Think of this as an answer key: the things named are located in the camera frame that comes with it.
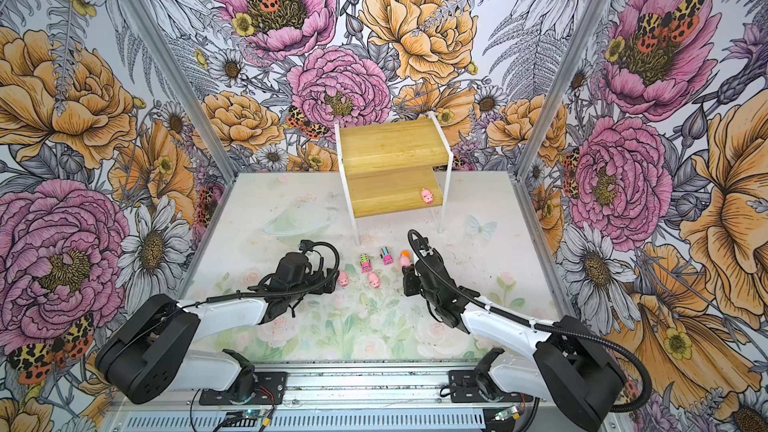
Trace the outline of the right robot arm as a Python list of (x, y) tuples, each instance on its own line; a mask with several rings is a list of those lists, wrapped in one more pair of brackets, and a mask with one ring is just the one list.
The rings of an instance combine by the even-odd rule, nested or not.
[(553, 402), (572, 423), (597, 431), (619, 403), (627, 378), (614, 358), (617, 344), (590, 333), (572, 316), (548, 321), (519, 315), (479, 292), (459, 286), (429, 240), (409, 230), (413, 265), (405, 271), (407, 295), (425, 299), (439, 323), (484, 338), (496, 347), (478, 364), (485, 397), (518, 394)]

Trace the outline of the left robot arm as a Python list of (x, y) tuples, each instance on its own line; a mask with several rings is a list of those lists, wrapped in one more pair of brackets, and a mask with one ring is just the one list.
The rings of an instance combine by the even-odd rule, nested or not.
[(106, 381), (135, 405), (166, 391), (211, 391), (244, 404), (259, 389), (255, 365), (225, 349), (205, 352), (194, 343), (237, 328), (262, 326), (293, 314), (308, 295), (331, 294), (341, 257), (324, 241), (301, 241), (276, 270), (247, 290), (198, 301), (156, 294), (102, 346), (95, 366)]

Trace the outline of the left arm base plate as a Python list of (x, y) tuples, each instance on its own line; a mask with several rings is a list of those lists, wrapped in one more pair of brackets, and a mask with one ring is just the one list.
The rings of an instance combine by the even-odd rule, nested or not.
[(226, 391), (204, 389), (199, 397), (202, 406), (281, 405), (287, 390), (286, 372), (255, 372), (244, 381)]

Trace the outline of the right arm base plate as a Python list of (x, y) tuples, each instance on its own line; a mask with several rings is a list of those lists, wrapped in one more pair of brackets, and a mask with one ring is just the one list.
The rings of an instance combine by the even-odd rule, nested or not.
[(519, 393), (500, 392), (491, 396), (480, 390), (476, 373), (470, 369), (451, 369), (447, 383), (440, 389), (440, 397), (452, 403), (532, 403), (533, 397)]

